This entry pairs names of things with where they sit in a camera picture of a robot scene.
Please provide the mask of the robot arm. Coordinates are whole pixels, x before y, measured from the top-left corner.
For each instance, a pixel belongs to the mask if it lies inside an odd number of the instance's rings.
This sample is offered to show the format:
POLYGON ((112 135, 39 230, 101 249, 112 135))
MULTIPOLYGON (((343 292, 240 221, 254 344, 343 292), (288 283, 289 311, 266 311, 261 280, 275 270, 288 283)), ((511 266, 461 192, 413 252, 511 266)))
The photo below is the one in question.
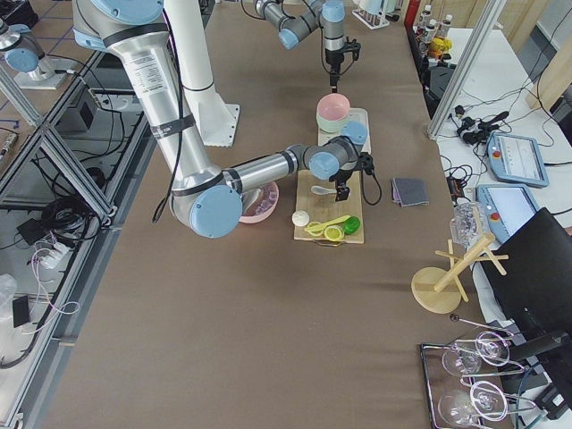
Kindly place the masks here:
POLYGON ((367 129, 359 122, 321 146, 294 145, 230 168, 209 159, 207 147, 233 142, 239 108, 215 89, 197 2, 76 1, 72 12, 77 43, 122 62, 172 174, 164 205, 196 234, 230 233, 246 194, 297 171, 340 181, 361 167, 367 129))
POLYGON ((321 34, 320 61, 328 74, 332 93, 338 92, 341 77, 359 59, 361 44, 345 35, 345 6, 342 1, 302 1, 305 11, 292 15, 285 11, 283 1, 252 1, 250 12, 243 1, 242 11, 250 18, 266 21, 278 31, 286 49, 297 47, 314 31, 321 34))

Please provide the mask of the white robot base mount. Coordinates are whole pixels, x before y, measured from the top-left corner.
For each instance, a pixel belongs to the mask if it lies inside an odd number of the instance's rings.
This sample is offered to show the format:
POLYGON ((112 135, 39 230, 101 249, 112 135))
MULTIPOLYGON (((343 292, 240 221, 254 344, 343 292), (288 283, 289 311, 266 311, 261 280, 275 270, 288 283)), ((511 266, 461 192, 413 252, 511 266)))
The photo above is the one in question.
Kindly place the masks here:
POLYGON ((231 147, 240 115, 215 88, 203 20, 196 0, 166 0, 164 10, 176 44, 181 82, 205 145, 231 147))

